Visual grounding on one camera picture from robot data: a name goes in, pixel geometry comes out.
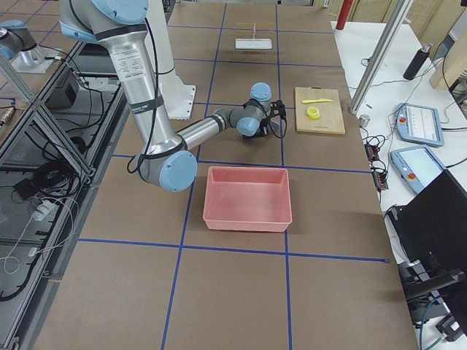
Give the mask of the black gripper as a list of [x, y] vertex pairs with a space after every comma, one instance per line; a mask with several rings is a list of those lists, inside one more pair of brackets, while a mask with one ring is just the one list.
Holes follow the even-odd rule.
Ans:
[[271, 121], [274, 115], [275, 105], [276, 105], [275, 102], [271, 102], [270, 110], [265, 113], [265, 116], [261, 120], [261, 131], [262, 132], [275, 132], [276, 131], [276, 125]]

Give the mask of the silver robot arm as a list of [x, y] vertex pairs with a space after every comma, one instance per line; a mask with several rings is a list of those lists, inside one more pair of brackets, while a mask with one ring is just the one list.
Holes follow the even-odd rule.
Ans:
[[21, 20], [1, 23], [1, 54], [18, 73], [45, 74], [52, 64]]
[[282, 107], [272, 101], [271, 88], [255, 83], [250, 99], [236, 109], [218, 109], [214, 114], [174, 132], [160, 91], [156, 44], [147, 46], [158, 32], [150, 24], [148, 1], [60, 1], [63, 35], [105, 47], [124, 90], [128, 106], [142, 137], [133, 171], [146, 183], [167, 191], [183, 191], [198, 172], [191, 149], [234, 128], [245, 138], [265, 131], [268, 121]]

